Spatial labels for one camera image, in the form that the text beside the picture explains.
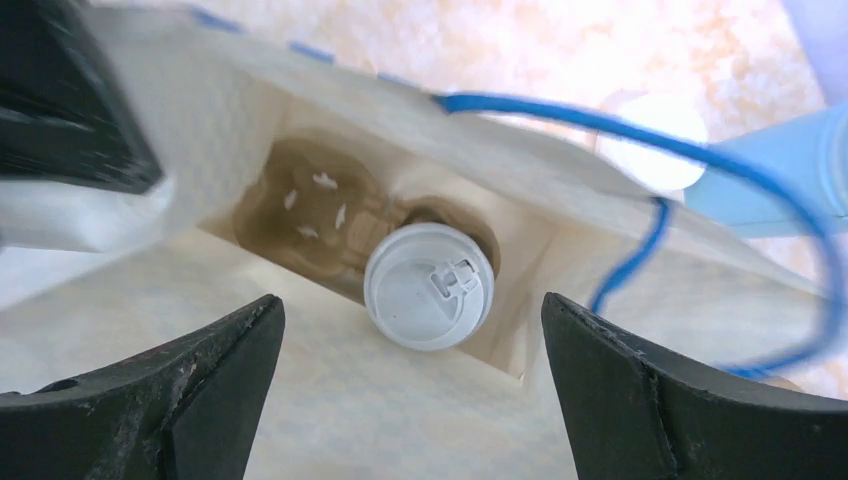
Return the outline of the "single white cup lid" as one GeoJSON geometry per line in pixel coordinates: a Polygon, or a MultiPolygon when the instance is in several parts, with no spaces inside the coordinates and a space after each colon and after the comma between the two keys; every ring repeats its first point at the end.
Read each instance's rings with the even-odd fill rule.
{"type": "Polygon", "coordinates": [[[416,223],[386,236],[370,255],[363,299],[389,340],[412,350],[454,347],[485,322],[495,274],[478,244],[439,223],[416,223]]]}

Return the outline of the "brown pulp cup carrier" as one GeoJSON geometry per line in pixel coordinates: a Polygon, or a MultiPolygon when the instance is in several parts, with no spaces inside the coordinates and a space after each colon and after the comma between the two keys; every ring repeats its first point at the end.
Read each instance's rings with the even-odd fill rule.
{"type": "Polygon", "coordinates": [[[376,246],[415,223],[460,230],[499,268],[495,235],[470,210],[432,195],[392,198],[358,159],[305,138],[272,146],[232,216],[242,248],[356,302],[376,246]]]}

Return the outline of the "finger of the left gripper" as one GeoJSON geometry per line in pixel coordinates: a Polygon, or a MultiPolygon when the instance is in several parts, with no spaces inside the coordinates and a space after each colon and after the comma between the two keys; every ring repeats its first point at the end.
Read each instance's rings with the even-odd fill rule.
{"type": "Polygon", "coordinates": [[[84,16],[87,1],[1,4],[1,177],[141,195],[163,169],[84,16]]]}

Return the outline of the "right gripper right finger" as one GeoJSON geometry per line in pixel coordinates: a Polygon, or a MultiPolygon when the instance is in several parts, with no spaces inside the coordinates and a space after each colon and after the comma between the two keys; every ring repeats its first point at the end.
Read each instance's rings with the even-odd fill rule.
{"type": "Polygon", "coordinates": [[[582,479],[843,479],[847,404],[745,380],[556,294],[541,323],[582,479]]]}

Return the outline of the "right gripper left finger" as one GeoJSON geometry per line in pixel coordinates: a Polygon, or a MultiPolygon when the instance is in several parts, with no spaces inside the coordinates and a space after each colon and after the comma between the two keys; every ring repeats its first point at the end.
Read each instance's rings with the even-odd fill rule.
{"type": "Polygon", "coordinates": [[[263,296],[177,339],[1,397],[5,479],[241,479],[285,329],[263,296]]]}

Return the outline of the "patterned paper takeout bag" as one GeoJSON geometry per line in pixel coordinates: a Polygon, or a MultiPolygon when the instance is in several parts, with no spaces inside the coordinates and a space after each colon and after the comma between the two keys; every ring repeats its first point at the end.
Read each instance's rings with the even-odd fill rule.
{"type": "Polygon", "coordinates": [[[1,5],[5,479],[843,479],[817,289],[519,113],[188,9],[1,5]]]}

